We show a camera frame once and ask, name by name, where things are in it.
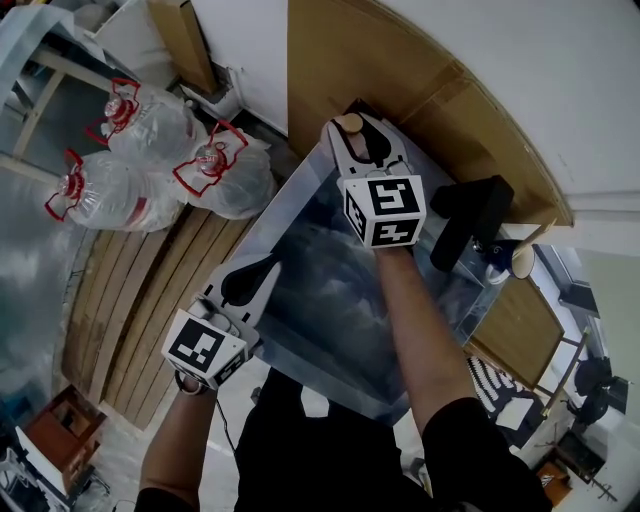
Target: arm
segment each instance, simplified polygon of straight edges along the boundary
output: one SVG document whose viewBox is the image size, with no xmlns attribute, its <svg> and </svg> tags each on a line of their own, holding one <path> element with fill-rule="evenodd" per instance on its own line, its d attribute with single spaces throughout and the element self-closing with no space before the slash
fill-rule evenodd
<svg viewBox="0 0 640 512">
<path fill-rule="evenodd" d="M 411 254 L 404 248 L 375 253 L 400 369 L 422 434 L 436 412 L 458 398 L 475 397 L 475 389 L 464 353 Z"/>
<path fill-rule="evenodd" d="M 185 379 L 185 387 L 197 385 Z M 200 508 L 198 488 L 217 393 L 178 393 L 142 463 L 140 490 L 162 489 Z"/>
<path fill-rule="evenodd" d="M 476 399 L 464 353 L 411 254 L 379 249 L 376 258 L 434 497 L 440 505 L 466 502 L 484 511 L 550 511 L 540 480 L 509 453 Z M 496 475 L 511 492 L 492 491 Z"/>
</svg>

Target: cardboard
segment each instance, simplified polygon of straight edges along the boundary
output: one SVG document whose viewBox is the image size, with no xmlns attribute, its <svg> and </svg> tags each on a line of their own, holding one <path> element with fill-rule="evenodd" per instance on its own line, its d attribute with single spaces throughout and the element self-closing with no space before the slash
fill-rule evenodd
<svg viewBox="0 0 640 512">
<path fill-rule="evenodd" d="M 176 71 L 187 82 L 213 93 L 217 85 L 191 2 L 150 0 L 149 12 Z"/>
<path fill-rule="evenodd" d="M 535 149 L 477 79 L 429 36 L 371 0 L 290 0 L 289 143 L 300 156 L 361 98 L 458 182 L 500 174 L 508 222 L 573 217 Z"/>
</svg>

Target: glass panel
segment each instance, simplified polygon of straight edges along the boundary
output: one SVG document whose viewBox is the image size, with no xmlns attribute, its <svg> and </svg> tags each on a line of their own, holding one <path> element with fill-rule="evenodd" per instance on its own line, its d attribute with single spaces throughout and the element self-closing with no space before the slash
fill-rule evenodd
<svg viewBox="0 0 640 512">
<path fill-rule="evenodd" d="M 564 268 L 569 274 L 569 277 L 574 283 L 589 284 L 589 278 L 587 276 L 585 268 L 582 266 L 580 257 L 573 247 L 556 247 L 554 246 L 558 258 L 562 261 Z"/>
</svg>

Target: white wall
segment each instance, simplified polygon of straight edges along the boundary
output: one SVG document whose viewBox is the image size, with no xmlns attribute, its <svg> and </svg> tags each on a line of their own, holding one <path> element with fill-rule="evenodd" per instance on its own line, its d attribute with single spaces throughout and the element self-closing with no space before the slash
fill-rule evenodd
<svg viewBox="0 0 640 512">
<path fill-rule="evenodd" d="M 212 60 L 235 70 L 244 104 L 287 130 L 287 0 L 192 0 Z"/>
<path fill-rule="evenodd" d="M 598 212 L 594 221 L 600 201 L 583 195 L 640 194 L 640 11 L 632 0 L 381 3 L 466 64 L 540 152 L 580 211 L 574 231 L 557 228 L 547 243 L 640 255 L 640 220 Z M 286 130 L 287 0 L 193 4 L 213 59 L 239 70 L 246 104 Z"/>
</svg>

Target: person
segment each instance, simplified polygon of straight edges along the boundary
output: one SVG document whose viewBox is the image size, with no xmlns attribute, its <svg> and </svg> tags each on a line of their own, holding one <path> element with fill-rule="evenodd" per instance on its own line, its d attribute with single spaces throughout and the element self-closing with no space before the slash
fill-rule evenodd
<svg viewBox="0 0 640 512">
<path fill-rule="evenodd" d="M 550 511 L 540 480 L 477 399 L 410 252 L 375 254 L 433 497 L 402 475 L 391 427 L 332 402 L 327 417 L 306 418 L 302 386 L 271 369 L 236 450 L 235 510 Z M 215 404 L 211 390 L 178 394 L 144 458 L 138 512 L 199 509 Z"/>
</svg>

